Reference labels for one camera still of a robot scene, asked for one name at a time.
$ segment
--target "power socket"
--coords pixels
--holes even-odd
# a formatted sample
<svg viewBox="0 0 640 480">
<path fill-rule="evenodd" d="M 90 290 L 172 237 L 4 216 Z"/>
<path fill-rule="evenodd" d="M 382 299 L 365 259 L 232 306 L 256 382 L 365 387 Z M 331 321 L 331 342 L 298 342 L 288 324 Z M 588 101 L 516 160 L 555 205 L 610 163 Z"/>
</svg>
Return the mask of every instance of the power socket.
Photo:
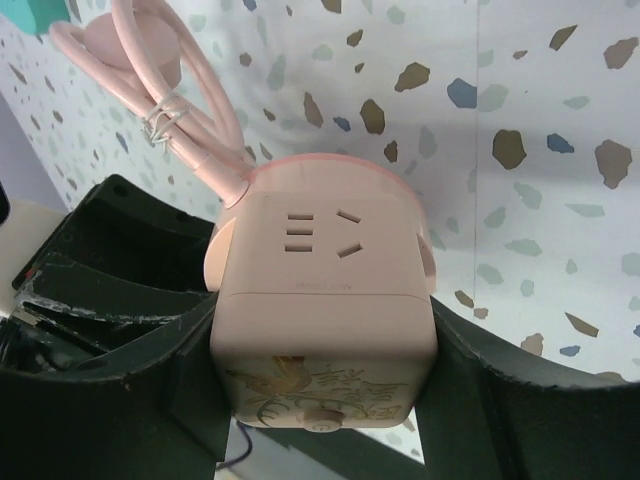
<svg viewBox="0 0 640 480">
<path fill-rule="evenodd" d="M 211 351 L 237 418 L 312 431 L 404 421 L 437 350 L 406 206 L 256 192 L 231 237 Z"/>
</svg>

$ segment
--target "pink cable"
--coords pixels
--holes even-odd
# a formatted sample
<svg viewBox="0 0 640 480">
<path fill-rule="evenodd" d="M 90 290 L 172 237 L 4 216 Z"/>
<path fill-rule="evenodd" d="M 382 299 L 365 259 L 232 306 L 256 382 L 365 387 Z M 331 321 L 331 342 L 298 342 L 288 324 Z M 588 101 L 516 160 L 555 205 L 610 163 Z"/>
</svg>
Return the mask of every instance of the pink cable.
<svg viewBox="0 0 640 480">
<path fill-rule="evenodd" d="M 175 93 L 152 60 L 138 30 L 135 12 L 151 14 L 177 34 L 180 53 L 203 91 L 215 121 Z M 224 201 L 227 208 L 245 194 L 245 175 L 253 168 L 244 148 L 242 130 L 215 72 L 180 17 L 164 0 L 113 0 L 112 19 L 118 40 L 146 89 L 139 92 L 84 47 L 84 31 L 67 22 L 49 29 L 52 41 L 69 59 L 111 92 L 129 110 L 144 118 L 159 110 L 156 129 L 163 141 Z"/>
</svg>

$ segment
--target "speckled surface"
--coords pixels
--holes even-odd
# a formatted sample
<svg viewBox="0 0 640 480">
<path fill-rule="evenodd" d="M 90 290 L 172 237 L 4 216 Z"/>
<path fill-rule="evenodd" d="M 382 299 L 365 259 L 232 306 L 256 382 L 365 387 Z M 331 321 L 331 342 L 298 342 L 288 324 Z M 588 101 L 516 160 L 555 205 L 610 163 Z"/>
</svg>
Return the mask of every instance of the speckled surface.
<svg viewBox="0 0 640 480">
<path fill-rule="evenodd" d="M 105 0 L 71 1 L 74 21 Z M 348 152 L 423 200 L 438 298 L 523 348 L 640 380 L 638 0 L 172 0 L 259 163 Z M 0 24 L 0 90 L 69 206 L 118 172 L 217 198 L 46 37 Z M 190 77 L 179 87 L 202 105 Z M 412 418 L 366 432 L 421 460 Z"/>
</svg>

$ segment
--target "round knob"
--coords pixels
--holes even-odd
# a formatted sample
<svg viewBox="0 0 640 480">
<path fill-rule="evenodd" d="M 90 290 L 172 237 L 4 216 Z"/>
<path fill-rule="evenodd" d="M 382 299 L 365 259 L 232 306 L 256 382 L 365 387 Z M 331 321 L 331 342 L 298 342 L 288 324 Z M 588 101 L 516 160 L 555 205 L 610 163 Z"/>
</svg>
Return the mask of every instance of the round knob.
<svg viewBox="0 0 640 480">
<path fill-rule="evenodd" d="M 344 414 L 333 410 L 307 410 L 302 414 L 302 427 L 309 432 L 331 433 L 340 430 Z"/>
</svg>

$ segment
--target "outlet hole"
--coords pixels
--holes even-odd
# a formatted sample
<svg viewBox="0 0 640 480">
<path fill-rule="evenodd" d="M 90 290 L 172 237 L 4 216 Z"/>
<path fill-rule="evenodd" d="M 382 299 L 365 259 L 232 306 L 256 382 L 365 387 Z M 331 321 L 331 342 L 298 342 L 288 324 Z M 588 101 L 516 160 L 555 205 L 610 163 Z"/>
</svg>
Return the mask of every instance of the outlet hole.
<svg viewBox="0 0 640 480">
<path fill-rule="evenodd" d="M 340 258 L 345 258 L 349 255 L 353 255 L 354 253 L 359 252 L 360 250 L 362 250 L 362 245 L 358 243 L 357 245 L 338 251 L 338 256 Z"/>
<path fill-rule="evenodd" d="M 290 213 L 289 220 L 313 220 L 313 215 Z"/>
<path fill-rule="evenodd" d="M 312 252 L 313 247 L 311 245 L 285 245 L 285 252 Z"/>
<path fill-rule="evenodd" d="M 304 228 L 287 229 L 287 235 L 313 235 L 313 230 Z"/>
<path fill-rule="evenodd" d="M 342 210 L 338 210 L 337 215 L 353 223 L 360 223 L 360 220 L 362 220 L 361 218 L 358 218 L 355 215 L 351 215 L 350 213 L 343 212 Z"/>
</svg>

